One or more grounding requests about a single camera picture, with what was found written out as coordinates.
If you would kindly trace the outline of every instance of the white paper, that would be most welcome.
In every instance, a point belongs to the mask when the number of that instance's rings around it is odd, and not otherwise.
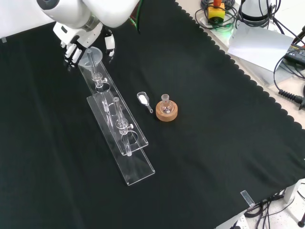
[[[273,72],[292,41],[293,38],[275,31],[240,23],[230,39],[228,53]]]

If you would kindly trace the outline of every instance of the power strip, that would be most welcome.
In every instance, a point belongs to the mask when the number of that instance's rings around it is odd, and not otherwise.
[[[244,215],[242,215],[240,218],[239,218],[239,220],[238,220],[238,222],[237,222],[237,224],[236,224],[236,229],[250,229],[249,228],[249,226],[248,226],[248,223],[247,223],[247,220],[246,220],[246,217],[244,216]]]

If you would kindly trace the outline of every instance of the small scoop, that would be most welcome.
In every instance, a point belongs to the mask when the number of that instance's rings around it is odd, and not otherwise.
[[[146,92],[137,93],[137,97],[138,97],[140,103],[145,105],[150,113],[153,113],[153,109],[151,108],[151,106],[149,106],[149,98],[148,98]]]

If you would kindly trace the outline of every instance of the yellow device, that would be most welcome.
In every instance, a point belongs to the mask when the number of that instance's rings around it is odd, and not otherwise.
[[[224,3],[221,3],[220,8],[224,9]],[[214,8],[213,5],[208,7],[208,19],[219,24],[224,21],[225,11],[219,8]]]

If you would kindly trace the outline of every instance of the black connector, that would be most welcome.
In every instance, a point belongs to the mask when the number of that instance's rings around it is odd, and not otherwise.
[[[301,110],[302,108],[305,108],[305,98],[304,97],[291,94],[289,92],[283,91],[282,89],[278,93],[292,101],[295,101],[297,104],[300,104],[299,110]]]

